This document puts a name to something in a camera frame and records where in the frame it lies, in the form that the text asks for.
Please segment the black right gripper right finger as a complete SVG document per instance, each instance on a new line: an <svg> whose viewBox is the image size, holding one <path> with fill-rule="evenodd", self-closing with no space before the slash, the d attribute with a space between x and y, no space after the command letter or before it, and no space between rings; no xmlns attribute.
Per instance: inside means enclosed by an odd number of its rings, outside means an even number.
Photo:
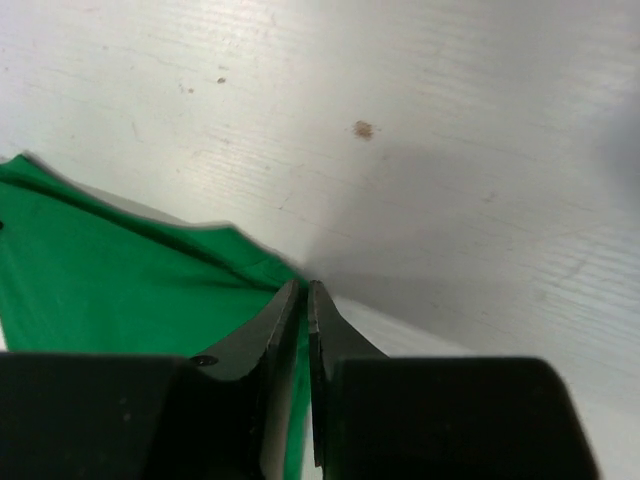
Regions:
<svg viewBox="0 0 640 480"><path fill-rule="evenodd" d="M310 282L307 310L314 461L324 468L329 387L336 365L342 360L384 359L387 355L340 314L323 282Z"/></svg>

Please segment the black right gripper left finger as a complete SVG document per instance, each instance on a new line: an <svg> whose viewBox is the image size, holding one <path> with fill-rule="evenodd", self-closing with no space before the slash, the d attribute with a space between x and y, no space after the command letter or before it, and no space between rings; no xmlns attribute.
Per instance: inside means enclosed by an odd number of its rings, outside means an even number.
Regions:
<svg viewBox="0 0 640 480"><path fill-rule="evenodd" d="M284 476L298 313L299 282L290 280L255 317L191 358L214 401L201 412L216 454L213 478Z"/></svg>

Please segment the green t shirt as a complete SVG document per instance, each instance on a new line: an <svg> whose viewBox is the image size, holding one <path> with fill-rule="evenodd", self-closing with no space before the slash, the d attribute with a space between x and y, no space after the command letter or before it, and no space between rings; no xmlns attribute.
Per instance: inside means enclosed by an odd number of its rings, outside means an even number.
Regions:
<svg viewBox="0 0 640 480"><path fill-rule="evenodd" d="M34 160L1 167L1 475L215 479L191 358L299 282L284 476L304 456L307 283L237 230L157 223Z"/></svg>

